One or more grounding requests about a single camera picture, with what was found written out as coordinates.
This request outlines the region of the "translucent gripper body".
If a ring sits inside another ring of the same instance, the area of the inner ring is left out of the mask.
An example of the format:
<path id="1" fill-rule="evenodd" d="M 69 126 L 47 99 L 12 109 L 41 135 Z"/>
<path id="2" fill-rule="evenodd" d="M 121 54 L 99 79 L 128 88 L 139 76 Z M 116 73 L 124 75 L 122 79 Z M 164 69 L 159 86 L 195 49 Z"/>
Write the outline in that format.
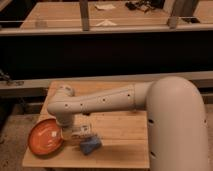
<path id="1" fill-rule="evenodd" d="M 83 139 L 93 134 L 90 124 L 73 125 L 62 129 L 62 138 L 64 140 Z"/>

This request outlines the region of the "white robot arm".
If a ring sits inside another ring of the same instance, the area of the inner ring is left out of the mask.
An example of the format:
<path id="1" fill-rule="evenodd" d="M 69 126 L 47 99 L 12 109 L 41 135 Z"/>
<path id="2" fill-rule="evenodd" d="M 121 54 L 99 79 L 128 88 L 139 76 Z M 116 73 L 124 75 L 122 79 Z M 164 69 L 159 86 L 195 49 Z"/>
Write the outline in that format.
<path id="1" fill-rule="evenodd" d="M 185 78 L 170 76 L 83 96 L 63 86 L 47 105 L 62 127 L 71 127 L 79 113 L 131 110 L 147 112 L 150 171 L 210 171 L 204 101 Z"/>

